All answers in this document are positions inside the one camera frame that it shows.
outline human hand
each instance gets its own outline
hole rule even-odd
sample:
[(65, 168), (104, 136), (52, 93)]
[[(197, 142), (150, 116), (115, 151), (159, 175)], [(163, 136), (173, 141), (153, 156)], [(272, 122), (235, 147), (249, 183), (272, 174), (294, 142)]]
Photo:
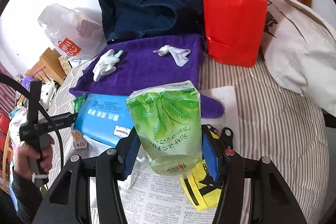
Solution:
[[(53, 160), (53, 147), (51, 145), (55, 144), (55, 141), (50, 137), (50, 145), (42, 151), (43, 160), (40, 162), (41, 168), (48, 172), (52, 165)], [(40, 154), (30, 145), (20, 146), (15, 153), (15, 165), (14, 171), (28, 180), (32, 179), (32, 171), (29, 166), (28, 157), (33, 159), (39, 159)]]

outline wooden headboard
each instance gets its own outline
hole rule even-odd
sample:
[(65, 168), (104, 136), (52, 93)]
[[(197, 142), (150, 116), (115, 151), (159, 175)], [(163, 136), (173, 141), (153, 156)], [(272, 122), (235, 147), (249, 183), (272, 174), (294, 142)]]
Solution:
[(62, 84), (66, 74), (58, 61), (60, 56), (56, 49), (47, 48), (40, 56), (40, 60), (26, 72), (26, 75), (43, 82), (55, 80)]

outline yellow pouch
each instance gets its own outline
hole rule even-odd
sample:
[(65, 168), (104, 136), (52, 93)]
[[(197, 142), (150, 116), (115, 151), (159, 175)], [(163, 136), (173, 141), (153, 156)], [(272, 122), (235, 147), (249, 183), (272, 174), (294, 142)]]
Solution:
[[(219, 137), (211, 132), (215, 139)], [(221, 195), (221, 183), (213, 180), (208, 173), (205, 160), (197, 163), (192, 169), (192, 175), (187, 178), (180, 178), (182, 187), (189, 198), (190, 202), (195, 206), (197, 211), (202, 211), (218, 205)]]

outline person's arm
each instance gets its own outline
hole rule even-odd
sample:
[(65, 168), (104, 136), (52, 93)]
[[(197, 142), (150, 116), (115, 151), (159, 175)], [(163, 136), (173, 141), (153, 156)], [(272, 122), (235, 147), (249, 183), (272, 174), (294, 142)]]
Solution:
[[(53, 148), (50, 145), (42, 151), (43, 161), (40, 166), (48, 172), (52, 167)], [(40, 189), (32, 183), (32, 172), (28, 163), (28, 157), (40, 158), (40, 154), (31, 146), (20, 146), (15, 154), (12, 189), (17, 198), (17, 215), (25, 224), (32, 223), (36, 212), (42, 202)]]

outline blue gripper pad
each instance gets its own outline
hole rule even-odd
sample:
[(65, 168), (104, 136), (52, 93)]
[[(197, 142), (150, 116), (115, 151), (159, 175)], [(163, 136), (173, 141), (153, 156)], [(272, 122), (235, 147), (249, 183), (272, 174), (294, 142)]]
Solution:
[(121, 153), (119, 154), (120, 160), (123, 162), (124, 171), (123, 177), (126, 179), (133, 170), (135, 160), (140, 148), (140, 139), (137, 131), (133, 127), (127, 140), (122, 148)]
[(202, 125), (202, 153), (209, 175), (212, 176), (214, 181), (217, 181), (219, 179), (219, 171), (216, 153), (219, 153), (219, 149), (206, 124)]

